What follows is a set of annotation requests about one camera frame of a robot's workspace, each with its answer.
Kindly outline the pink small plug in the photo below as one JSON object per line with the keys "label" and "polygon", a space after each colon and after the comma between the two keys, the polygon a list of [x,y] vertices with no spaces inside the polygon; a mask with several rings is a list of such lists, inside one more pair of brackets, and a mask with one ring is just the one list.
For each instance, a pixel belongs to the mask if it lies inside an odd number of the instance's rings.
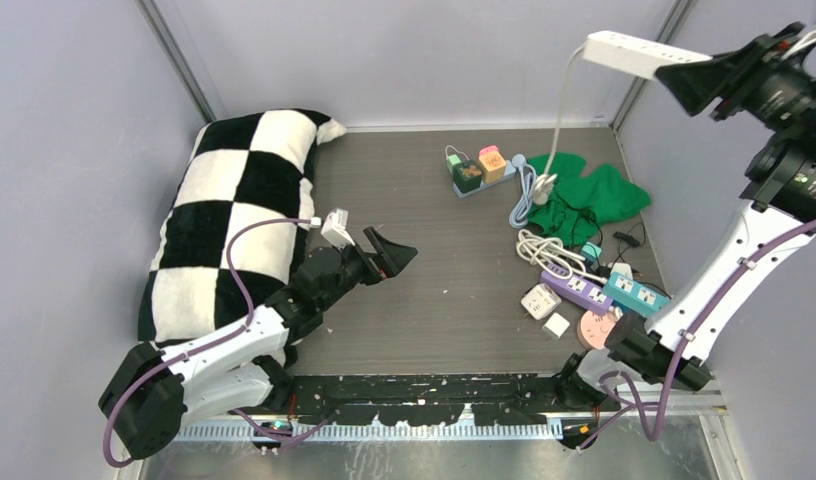
{"label": "pink small plug", "polygon": [[491,154],[491,153],[498,152],[498,151],[499,151],[499,148],[496,145],[489,145],[487,147],[482,148],[478,152],[478,155],[482,156],[482,155]]}

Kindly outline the green cloth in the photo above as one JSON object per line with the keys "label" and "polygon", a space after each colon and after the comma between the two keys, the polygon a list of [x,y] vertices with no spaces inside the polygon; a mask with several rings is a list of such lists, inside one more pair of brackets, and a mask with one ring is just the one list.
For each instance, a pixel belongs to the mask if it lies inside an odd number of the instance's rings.
{"label": "green cloth", "polygon": [[545,237],[579,246],[597,235],[606,223],[630,220],[651,204],[649,193],[628,181],[611,164],[585,174],[586,161],[571,153],[558,153],[550,166],[557,176],[544,205],[535,205],[527,222]]}

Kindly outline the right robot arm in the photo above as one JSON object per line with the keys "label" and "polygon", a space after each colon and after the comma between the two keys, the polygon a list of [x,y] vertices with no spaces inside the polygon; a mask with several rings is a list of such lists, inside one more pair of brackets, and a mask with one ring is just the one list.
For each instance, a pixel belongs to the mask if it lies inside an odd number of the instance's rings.
{"label": "right robot arm", "polygon": [[753,291],[816,235],[816,26],[800,22],[713,56],[613,31],[587,36],[585,60],[660,82],[684,111],[716,121],[747,112],[771,131],[720,245],[665,307],[624,315],[603,349],[572,355],[555,377],[568,410],[601,404],[616,382],[697,391],[726,323]]}

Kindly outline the orange cube adapter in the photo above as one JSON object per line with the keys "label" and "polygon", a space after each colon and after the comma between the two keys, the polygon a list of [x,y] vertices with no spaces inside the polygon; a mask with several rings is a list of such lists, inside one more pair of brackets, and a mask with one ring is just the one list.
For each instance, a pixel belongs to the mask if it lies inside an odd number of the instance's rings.
{"label": "orange cube adapter", "polygon": [[488,184],[500,180],[504,175],[505,162],[499,152],[478,156],[482,180]]}

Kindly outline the pink round socket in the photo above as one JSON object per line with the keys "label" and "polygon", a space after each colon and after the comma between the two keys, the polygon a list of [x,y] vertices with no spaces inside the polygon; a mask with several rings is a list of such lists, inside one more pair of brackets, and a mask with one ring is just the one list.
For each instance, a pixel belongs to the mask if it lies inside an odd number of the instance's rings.
{"label": "pink round socket", "polygon": [[591,350],[605,348],[606,340],[618,323],[620,316],[613,311],[597,314],[586,311],[577,324],[577,338],[580,344]]}

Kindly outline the black white checkered pillow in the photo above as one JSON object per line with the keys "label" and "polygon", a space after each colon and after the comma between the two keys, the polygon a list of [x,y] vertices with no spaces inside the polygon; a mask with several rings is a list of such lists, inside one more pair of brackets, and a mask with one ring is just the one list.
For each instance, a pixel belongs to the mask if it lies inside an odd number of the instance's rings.
{"label": "black white checkered pillow", "polygon": [[160,227],[137,317],[158,346],[243,318],[288,284],[305,257],[315,214],[317,150],[345,135],[333,117],[302,108],[218,120],[198,133]]}

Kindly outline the white power strip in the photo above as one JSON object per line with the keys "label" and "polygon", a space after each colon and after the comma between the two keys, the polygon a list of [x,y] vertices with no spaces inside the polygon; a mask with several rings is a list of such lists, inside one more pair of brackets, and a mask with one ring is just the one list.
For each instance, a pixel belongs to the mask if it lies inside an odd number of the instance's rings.
{"label": "white power strip", "polygon": [[662,66],[712,59],[707,54],[608,30],[587,36],[582,58],[646,80],[654,80],[656,70]]}

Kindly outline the light blue power strip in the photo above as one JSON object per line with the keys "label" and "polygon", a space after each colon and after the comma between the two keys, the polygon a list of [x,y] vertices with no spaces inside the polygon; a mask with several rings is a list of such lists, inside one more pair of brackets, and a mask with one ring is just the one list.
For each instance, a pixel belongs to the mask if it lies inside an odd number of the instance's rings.
{"label": "light blue power strip", "polygon": [[474,189],[471,189],[469,191],[462,190],[456,182],[453,182],[452,189],[458,198],[466,198],[481,191],[487,190],[488,188],[500,185],[503,182],[512,179],[515,176],[515,174],[516,168],[512,165],[510,161],[506,161],[504,175],[500,180],[492,182],[490,184],[484,182],[483,180],[480,180],[479,183],[475,185]]}

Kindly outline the purple power strip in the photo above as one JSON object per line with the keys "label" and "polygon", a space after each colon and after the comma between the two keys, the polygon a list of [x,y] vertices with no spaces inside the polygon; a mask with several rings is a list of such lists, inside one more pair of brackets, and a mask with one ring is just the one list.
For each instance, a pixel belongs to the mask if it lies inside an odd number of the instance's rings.
{"label": "purple power strip", "polygon": [[543,270],[539,281],[563,299],[597,315],[606,314],[613,303],[600,285],[559,266]]}

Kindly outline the teal power strip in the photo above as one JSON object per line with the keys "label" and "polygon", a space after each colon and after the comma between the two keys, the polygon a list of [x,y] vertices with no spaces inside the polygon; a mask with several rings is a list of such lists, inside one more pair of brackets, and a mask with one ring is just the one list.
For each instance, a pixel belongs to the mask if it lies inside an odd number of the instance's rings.
{"label": "teal power strip", "polygon": [[645,318],[661,310],[669,298],[630,277],[614,272],[602,288],[615,304],[622,305]]}

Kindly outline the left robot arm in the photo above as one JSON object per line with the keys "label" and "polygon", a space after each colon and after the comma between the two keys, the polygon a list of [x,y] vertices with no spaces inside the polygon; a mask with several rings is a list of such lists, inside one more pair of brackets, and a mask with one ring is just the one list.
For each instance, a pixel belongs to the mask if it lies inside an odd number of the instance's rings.
{"label": "left robot arm", "polygon": [[124,468],[153,456],[181,428],[226,411],[259,406],[282,412],[292,380],[275,354],[318,328],[354,287],[396,277],[418,254],[373,227],[364,234],[370,252],[327,227],[329,246],[309,253],[289,284],[262,304],[246,294],[243,318],[178,345],[141,342],[130,349],[98,401],[107,419],[102,449],[108,464]]}

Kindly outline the light green small plug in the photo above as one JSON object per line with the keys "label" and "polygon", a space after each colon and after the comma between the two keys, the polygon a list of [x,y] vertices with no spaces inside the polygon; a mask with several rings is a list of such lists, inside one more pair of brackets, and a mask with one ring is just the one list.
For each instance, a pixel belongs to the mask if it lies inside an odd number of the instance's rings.
{"label": "light green small plug", "polygon": [[451,154],[446,157],[446,166],[450,173],[452,173],[454,168],[458,166],[461,162],[462,159],[456,154]]}

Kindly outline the white charger plug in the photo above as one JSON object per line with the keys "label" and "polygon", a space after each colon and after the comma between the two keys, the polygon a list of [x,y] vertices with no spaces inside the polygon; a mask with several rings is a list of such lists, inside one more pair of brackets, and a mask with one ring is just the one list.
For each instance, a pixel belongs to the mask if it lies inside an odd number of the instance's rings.
{"label": "white charger plug", "polygon": [[542,324],[542,331],[554,339],[560,339],[569,329],[570,321],[559,313],[552,313]]}

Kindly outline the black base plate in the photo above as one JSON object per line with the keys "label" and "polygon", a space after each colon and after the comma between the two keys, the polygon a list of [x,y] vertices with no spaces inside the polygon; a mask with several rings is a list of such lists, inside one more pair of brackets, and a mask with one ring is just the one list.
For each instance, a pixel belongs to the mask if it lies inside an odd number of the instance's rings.
{"label": "black base plate", "polygon": [[550,413],[619,409],[617,401],[581,387],[565,390],[554,375],[298,375],[270,410],[342,426],[450,426],[467,413],[479,426],[537,425]]}

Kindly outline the white tiger cube socket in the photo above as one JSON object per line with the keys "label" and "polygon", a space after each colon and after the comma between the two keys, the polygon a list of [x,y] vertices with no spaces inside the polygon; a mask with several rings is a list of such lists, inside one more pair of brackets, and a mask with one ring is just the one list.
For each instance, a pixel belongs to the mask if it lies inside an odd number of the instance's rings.
{"label": "white tiger cube socket", "polygon": [[547,318],[561,303],[560,296],[544,283],[533,286],[520,300],[523,309],[534,320]]}

